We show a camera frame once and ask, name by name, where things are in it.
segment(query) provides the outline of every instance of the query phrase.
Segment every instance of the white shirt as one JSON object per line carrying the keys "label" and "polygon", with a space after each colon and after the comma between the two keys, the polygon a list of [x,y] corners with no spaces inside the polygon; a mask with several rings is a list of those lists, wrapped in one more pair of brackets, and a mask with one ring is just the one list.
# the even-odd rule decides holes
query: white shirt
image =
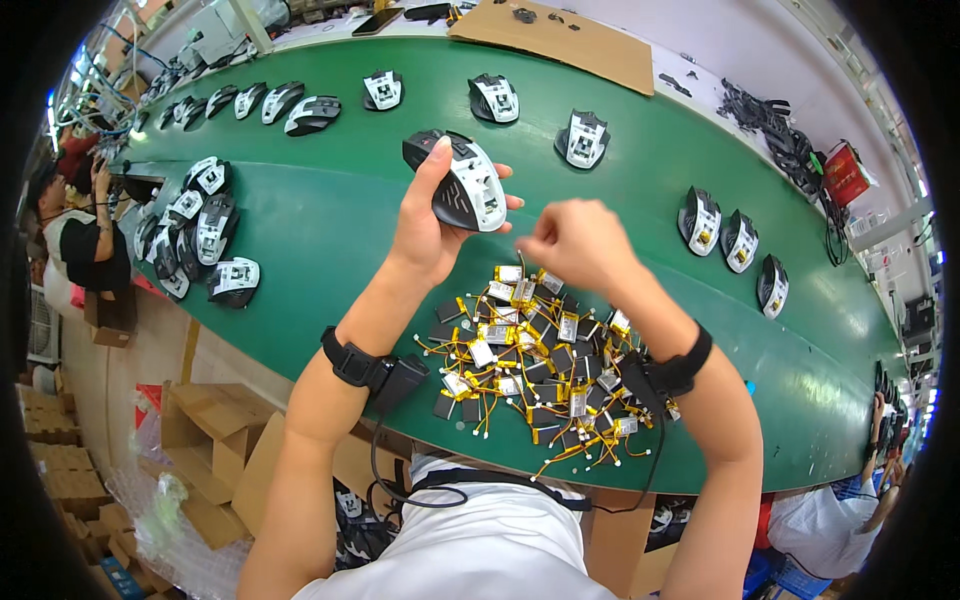
{"label": "white shirt", "polygon": [[[587,576],[578,514],[524,486],[456,486],[467,494],[466,504],[405,505],[403,527],[380,558],[318,579],[293,600],[615,598]],[[423,490],[413,497],[443,503],[460,496]]]}
{"label": "white shirt", "polygon": [[[860,493],[876,495],[868,481]],[[863,496],[837,500],[830,486],[807,493],[778,494],[770,507],[767,538],[790,553],[811,575],[839,579],[858,571],[867,560],[880,527],[860,533],[877,500]]]}

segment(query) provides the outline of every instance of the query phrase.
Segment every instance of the bubble wrap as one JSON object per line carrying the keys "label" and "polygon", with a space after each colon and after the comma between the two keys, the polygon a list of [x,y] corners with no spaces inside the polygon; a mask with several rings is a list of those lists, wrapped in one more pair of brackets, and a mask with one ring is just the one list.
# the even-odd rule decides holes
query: bubble wrap
{"label": "bubble wrap", "polygon": [[[131,446],[139,448],[144,456],[169,464],[159,443],[151,442],[151,436],[159,439],[158,432],[159,419],[144,420],[136,436],[137,444]],[[161,458],[155,458],[151,450],[159,452]],[[154,481],[137,466],[136,455],[131,458],[107,480],[107,489],[130,514],[137,558],[195,598],[234,600],[240,568],[252,544],[235,541],[219,550],[210,550],[180,510],[187,494],[183,484],[169,473]]]}

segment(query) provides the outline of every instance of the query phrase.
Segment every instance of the fingernail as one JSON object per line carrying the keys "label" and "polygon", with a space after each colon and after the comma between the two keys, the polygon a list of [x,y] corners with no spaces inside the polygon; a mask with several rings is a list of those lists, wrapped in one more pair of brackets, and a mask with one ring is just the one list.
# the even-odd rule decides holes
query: fingernail
{"label": "fingernail", "polygon": [[444,135],[437,140],[437,143],[433,145],[433,150],[430,151],[430,158],[434,160],[440,159],[440,154],[445,152],[447,148],[450,147],[450,136]]}

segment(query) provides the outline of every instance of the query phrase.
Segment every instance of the finger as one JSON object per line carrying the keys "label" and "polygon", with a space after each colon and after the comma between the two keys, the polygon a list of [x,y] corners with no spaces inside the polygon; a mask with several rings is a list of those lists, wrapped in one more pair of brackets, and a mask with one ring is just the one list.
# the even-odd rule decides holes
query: finger
{"label": "finger", "polygon": [[510,210],[517,210],[518,208],[523,208],[523,205],[526,204],[526,202],[524,202],[522,198],[518,198],[517,196],[511,196],[510,194],[507,194],[504,198],[507,199],[507,208],[509,208]]}
{"label": "finger", "polygon": [[450,137],[444,135],[437,140],[430,155],[417,169],[417,174],[407,188],[403,202],[413,204],[419,209],[430,209],[433,193],[437,191],[437,186],[449,172],[452,159],[453,149],[450,147]]}
{"label": "finger", "polygon": [[517,238],[515,246],[517,250],[523,252],[523,255],[532,259],[533,262],[546,269],[550,268],[550,255],[553,253],[553,246],[529,236]]}
{"label": "finger", "polygon": [[550,203],[546,206],[534,225],[533,237],[543,240],[550,231],[557,228],[557,220],[560,216],[562,206],[558,203]]}
{"label": "finger", "polygon": [[502,180],[508,178],[510,175],[514,173],[514,170],[512,168],[510,168],[505,164],[500,164],[499,162],[495,162],[493,164],[493,168],[496,169],[496,175]]}

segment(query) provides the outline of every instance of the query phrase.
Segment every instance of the wrist strap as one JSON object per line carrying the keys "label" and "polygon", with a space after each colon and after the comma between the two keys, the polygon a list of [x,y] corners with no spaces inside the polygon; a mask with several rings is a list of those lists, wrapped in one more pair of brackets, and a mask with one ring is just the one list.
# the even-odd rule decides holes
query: wrist strap
{"label": "wrist strap", "polygon": [[335,335],[336,329],[335,325],[329,326],[320,338],[324,345],[324,354],[333,365],[334,374],[355,388],[369,385],[382,359],[370,356],[350,342],[341,346]]}
{"label": "wrist strap", "polygon": [[693,390],[693,377],[703,368],[713,348],[713,338],[699,322],[695,323],[700,331],[686,356],[674,356],[665,363],[647,365],[654,390],[666,392],[670,397],[683,396]]}

